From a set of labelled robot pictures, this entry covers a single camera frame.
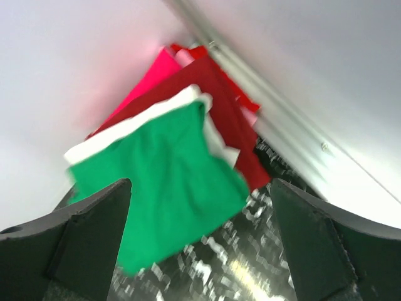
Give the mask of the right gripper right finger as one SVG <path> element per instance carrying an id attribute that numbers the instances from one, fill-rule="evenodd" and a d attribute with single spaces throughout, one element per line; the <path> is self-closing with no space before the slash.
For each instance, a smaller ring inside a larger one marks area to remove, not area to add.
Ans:
<path id="1" fill-rule="evenodd" d="M 298 300 L 400 300 L 400 230 L 280 179 L 271 199 Z"/>

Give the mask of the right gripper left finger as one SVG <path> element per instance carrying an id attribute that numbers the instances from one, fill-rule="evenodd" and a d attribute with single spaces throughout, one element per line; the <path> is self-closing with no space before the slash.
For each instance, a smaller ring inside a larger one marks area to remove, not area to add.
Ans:
<path id="1" fill-rule="evenodd" d="M 1 231 L 1 300 L 106 300 L 130 206 L 120 179 Z"/>

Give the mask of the green t shirt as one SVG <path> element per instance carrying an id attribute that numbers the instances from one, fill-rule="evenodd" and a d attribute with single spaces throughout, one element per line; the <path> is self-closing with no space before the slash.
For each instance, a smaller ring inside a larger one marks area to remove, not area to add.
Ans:
<path id="1" fill-rule="evenodd" d="M 147 122 L 73 164 L 74 202 L 119 179 L 132 194 L 117 263 L 129 275 L 179 252 L 242 210 L 249 190 L 203 134 L 201 100 Z"/>

